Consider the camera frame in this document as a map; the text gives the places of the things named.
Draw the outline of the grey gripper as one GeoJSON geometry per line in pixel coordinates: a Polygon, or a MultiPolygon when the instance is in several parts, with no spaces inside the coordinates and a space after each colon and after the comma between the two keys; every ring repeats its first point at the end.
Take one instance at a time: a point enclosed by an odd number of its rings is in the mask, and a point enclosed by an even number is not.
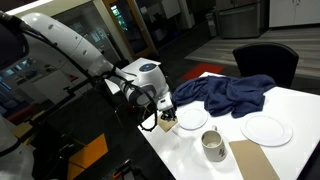
{"type": "MultiPolygon", "coordinates": [[[[169,119],[170,120],[175,120],[176,119],[176,108],[174,106],[174,104],[172,102],[169,103],[164,103],[163,107],[161,108],[162,112],[165,112],[167,114],[169,114],[169,119]]],[[[167,120],[167,115],[166,114],[161,114],[160,118],[162,120],[167,120]]]]}

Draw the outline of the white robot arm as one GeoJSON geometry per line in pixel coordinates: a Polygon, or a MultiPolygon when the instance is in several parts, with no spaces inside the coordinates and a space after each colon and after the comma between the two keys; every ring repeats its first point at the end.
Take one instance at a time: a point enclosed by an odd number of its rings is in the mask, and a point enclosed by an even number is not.
{"type": "MultiPolygon", "coordinates": [[[[110,80],[132,105],[152,105],[167,118],[176,118],[169,85],[158,64],[143,59],[140,65],[125,72],[108,61],[86,38],[42,13],[30,13],[19,18],[3,12],[0,20],[0,63],[3,70],[29,57],[53,66],[65,60],[76,68],[72,73],[74,76],[84,76],[92,85],[110,80]]],[[[34,180],[31,149],[10,132],[3,118],[0,123],[0,179],[34,180]]]]}

